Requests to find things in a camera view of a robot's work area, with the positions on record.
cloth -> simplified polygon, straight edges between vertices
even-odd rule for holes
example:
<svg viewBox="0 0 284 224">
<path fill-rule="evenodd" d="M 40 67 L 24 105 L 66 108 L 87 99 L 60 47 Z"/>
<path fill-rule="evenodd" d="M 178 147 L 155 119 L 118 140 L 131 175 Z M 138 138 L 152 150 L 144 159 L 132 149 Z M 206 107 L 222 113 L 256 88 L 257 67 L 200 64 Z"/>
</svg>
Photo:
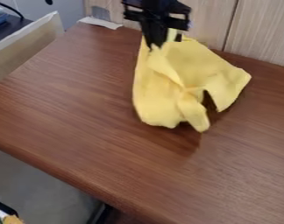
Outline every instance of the cloth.
<svg viewBox="0 0 284 224">
<path fill-rule="evenodd" d="M 4 218 L 4 224 L 23 224 L 23 222 L 15 215 L 9 215 Z"/>
<path fill-rule="evenodd" d="M 174 128 L 189 122 L 197 131 L 209 128 L 202 105 L 208 91 L 217 111 L 227 109 L 251 79 L 251 75 L 217 56 L 191 38 L 167 42 L 150 51 L 142 38 L 133 84 L 133 103 L 140 119 L 154 126 Z"/>
</svg>

wooden table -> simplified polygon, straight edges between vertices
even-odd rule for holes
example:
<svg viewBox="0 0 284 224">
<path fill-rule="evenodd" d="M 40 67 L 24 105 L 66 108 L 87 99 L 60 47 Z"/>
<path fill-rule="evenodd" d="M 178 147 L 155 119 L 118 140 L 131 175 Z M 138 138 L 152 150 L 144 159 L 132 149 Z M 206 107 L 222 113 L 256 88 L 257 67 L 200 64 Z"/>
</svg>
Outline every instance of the wooden table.
<svg viewBox="0 0 284 224">
<path fill-rule="evenodd" d="M 220 52 L 253 76 L 237 102 L 202 135 L 152 127 L 140 38 L 78 24 L 2 81 L 0 150 L 147 223 L 284 224 L 284 67 Z"/>
</svg>

floor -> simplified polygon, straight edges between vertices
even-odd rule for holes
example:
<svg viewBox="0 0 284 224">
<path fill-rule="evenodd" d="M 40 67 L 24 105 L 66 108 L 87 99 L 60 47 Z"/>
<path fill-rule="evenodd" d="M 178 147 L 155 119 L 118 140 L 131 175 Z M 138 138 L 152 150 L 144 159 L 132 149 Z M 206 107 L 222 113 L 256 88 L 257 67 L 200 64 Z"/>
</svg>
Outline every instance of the floor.
<svg viewBox="0 0 284 224">
<path fill-rule="evenodd" d="M 148 221 L 142 221 L 136 219 L 135 217 L 132 217 L 125 213 L 121 213 L 118 210 L 114 210 L 108 217 L 108 220 L 106 220 L 105 224 L 151 224 L 151 223 L 149 223 Z"/>
<path fill-rule="evenodd" d="M 100 203 L 1 151 L 0 201 L 25 224 L 86 224 Z"/>
</svg>

wall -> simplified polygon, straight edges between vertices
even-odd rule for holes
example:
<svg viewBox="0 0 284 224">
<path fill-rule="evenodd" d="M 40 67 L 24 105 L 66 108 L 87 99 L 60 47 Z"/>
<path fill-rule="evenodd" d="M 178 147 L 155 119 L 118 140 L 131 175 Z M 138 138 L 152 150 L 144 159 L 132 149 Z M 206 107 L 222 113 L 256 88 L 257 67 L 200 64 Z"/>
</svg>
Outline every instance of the wall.
<svg viewBox="0 0 284 224">
<path fill-rule="evenodd" d="M 284 66 L 284 0 L 239 0 L 225 51 Z"/>
<path fill-rule="evenodd" d="M 0 0 L 16 8 L 28 19 L 36 20 L 52 11 L 58 11 L 60 18 L 67 29 L 74 25 L 77 20 L 84 17 L 84 6 L 82 0 L 53 0 L 53 5 L 46 4 L 45 0 Z"/>
</svg>

robotic arm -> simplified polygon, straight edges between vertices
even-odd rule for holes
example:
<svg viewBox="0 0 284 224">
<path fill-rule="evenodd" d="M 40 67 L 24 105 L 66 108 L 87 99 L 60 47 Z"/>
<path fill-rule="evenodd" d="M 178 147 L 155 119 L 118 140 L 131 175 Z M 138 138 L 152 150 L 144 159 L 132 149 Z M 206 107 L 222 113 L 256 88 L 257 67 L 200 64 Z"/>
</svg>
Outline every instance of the robotic arm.
<svg viewBox="0 0 284 224">
<path fill-rule="evenodd" d="M 168 28 L 186 31 L 189 28 L 191 8 L 177 0 L 123 0 L 124 18 L 140 22 L 146 43 L 161 47 L 167 39 Z M 129 6 L 142 11 L 130 10 Z M 170 17 L 182 14 L 184 19 Z"/>
</svg>

